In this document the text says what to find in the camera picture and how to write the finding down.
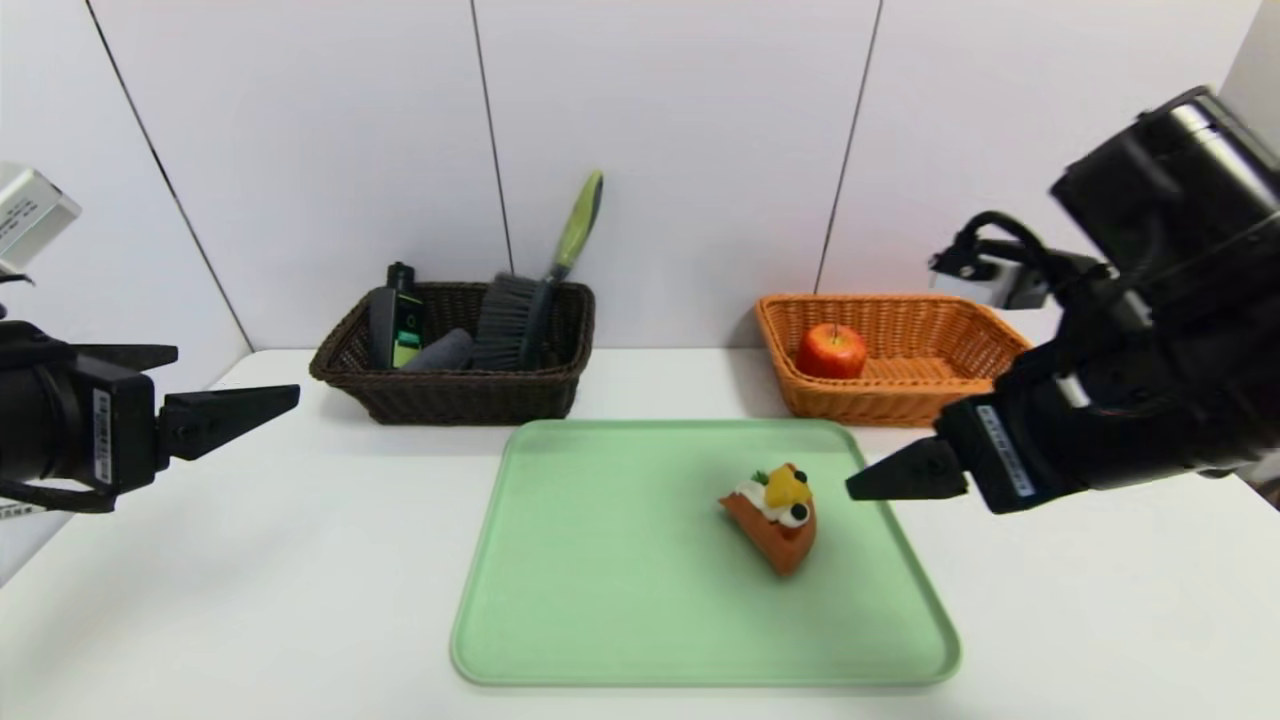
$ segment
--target orange wicker basket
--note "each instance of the orange wicker basket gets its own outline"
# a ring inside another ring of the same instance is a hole
[[[940,295],[771,295],[755,305],[782,398],[794,415],[846,425],[928,427],[947,404],[991,392],[1030,343],[989,309]],[[863,377],[796,370],[800,338],[820,323],[867,341]]]

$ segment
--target brush bristles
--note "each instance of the brush bristles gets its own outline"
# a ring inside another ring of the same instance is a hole
[[[476,345],[471,366],[476,370],[517,370],[520,346],[529,327],[534,293],[540,283],[534,279],[499,273],[485,291],[476,327]]]

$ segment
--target white table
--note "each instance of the white table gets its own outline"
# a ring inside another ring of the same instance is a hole
[[[896,503],[963,638],[933,688],[470,685],[449,632],[511,430],[378,427],[310,356],[237,365],[224,387],[300,382],[301,405],[77,518],[0,591],[0,719],[1276,715],[1280,516],[1196,477],[1004,518],[977,496]],[[751,350],[599,350],[573,407],[785,414]],[[924,433],[854,434],[876,459]]]

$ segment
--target red apple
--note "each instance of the red apple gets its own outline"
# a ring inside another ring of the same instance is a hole
[[[800,338],[796,369],[815,378],[847,380],[863,374],[867,343],[849,325],[823,323]]]

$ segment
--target panel seam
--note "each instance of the panel seam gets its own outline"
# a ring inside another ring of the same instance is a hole
[[[845,142],[845,160],[840,165],[840,179],[836,181],[836,197],[831,202],[831,215],[827,218],[827,236],[822,241],[822,258],[818,260],[818,277],[813,282],[813,292],[822,287],[822,272],[827,266],[827,250],[831,247],[831,233],[836,227],[836,213],[840,209],[840,193],[845,188],[845,176],[849,173],[849,158],[854,150],[854,135],[858,132],[858,119],[863,113],[863,100],[867,99],[867,78],[872,73],[872,60],[876,55],[876,38],[879,36],[881,15],[884,13],[884,0],[876,5],[876,20],[872,23],[872,38],[867,45],[867,63],[863,65],[863,78],[858,85],[858,101],[854,104],[854,119],[849,126],[849,140]]]
[[[480,47],[480,18],[476,0],[471,0],[471,28],[476,36],[476,60],[480,64],[480,90],[484,92],[484,114],[489,120],[489,146],[493,150],[493,174],[498,181],[498,208],[502,211],[502,234],[507,238],[507,265],[516,272],[516,258],[511,251],[511,225],[507,224],[507,196],[502,188],[502,165],[498,163],[498,135],[493,129],[493,106],[489,102],[489,78],[484,69],[484,50]]]
[[[133,113],[133,120],[138,123],[138,129],[142,131],[142,138],[146,141],[147,149],[151,150],[151,158],[155,160],[156,168],[160,170],[160,177],[164,178],[165,187],[169,188],[169,196],[173,197],[173,204],[178,208],[178,214],[182,215],[182,222],[187,225],[187,232],[191,234],[192,242],[196,243],[196,250],[200,252],[201,260],[205,261],[209,277],[214,278],[214,286],[218,287],[218,293],[223,296],[223,304],[227,305],[227,311],[232,314],[232,320],[236,322],[236,328],[239,331],[241,337],[244,338],[244,345],[248,346],[248,351],[257,352],[257,348],[253,347],[253,342],[248,338],[248,333],[244,332],[244,324],[241,323],[239,315],[236,314],[236,307],[232,305],[230,297],[227,296],[227,288],[223,287],[223,281],[218,278],[218,273],[214,272],[214,264],[209,261],[209,254],[205,252],[205,246],[200,243],[200,236],[196,234],[196,228],[191,224],[191,218],[187,215],[187,209],[182,206],[182,200],[178,199],[178,192],[174,190],[173,182],[169,179],[169,173],[165,170],[164,163],[160,161],[160,154],[156,152],[156,146],[151,142],[151,133],[147,132],[147,126],[142,122],[142,115],[138,114],[138,106],[133,102],[129,87],[124,85],[124,76],[120,74],[120,65],[116,64],[115,55],[111,53],[111,46],[106,42],[106,33],[102,32],[102,24],[97,20],[97,13],[93,12],[92,0],[84,0],[84,6],[88,9],[88,17],[93,20],[93,28],[97,29],[97,38],[102,42],[102,50],[106,53],[106,59],[111,63],[111,72],[115,73],[115,81],[120,85],[120,91],[124,92],[124,100],[129,104],[129,110]]]

